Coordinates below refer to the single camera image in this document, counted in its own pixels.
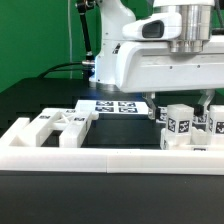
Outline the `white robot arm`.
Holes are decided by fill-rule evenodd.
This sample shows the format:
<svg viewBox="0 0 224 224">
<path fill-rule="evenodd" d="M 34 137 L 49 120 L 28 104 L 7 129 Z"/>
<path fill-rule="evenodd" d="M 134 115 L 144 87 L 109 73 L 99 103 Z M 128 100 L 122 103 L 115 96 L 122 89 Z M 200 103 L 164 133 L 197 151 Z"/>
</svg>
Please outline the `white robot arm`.
<svg viewBox="0 0 224 224">
<path fill-rule="evenodd" d="M 153 14 L 138 20 L 121 0 L 96 0 L 101 50 L 90 83 L 141 93 L 156 117 L 157 92 L 202 90 L 206 106 L 224 88 L 224 34 L 214 35 L 215 0 L 154 0 Z"/>
</svg>

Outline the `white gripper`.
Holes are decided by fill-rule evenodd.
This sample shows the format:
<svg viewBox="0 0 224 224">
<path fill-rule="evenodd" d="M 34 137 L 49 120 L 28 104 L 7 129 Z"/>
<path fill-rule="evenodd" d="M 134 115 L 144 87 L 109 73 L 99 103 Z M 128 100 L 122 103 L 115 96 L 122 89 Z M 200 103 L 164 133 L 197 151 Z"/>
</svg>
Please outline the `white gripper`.
<svg viewBox="0 0 224 224">
<path fill-rule="evenodd" d="M 151 120 L 156 118 L 154 92 L 201 90 L 194 115 L 203 116 L 214 89 L 224 88 L 224 37 L 213 36 L 197 54 L 171 53 L 167 42 L 126 42 L 118 52 L 115 83 L 123 92 L 145 92 Z"/>
</svg>

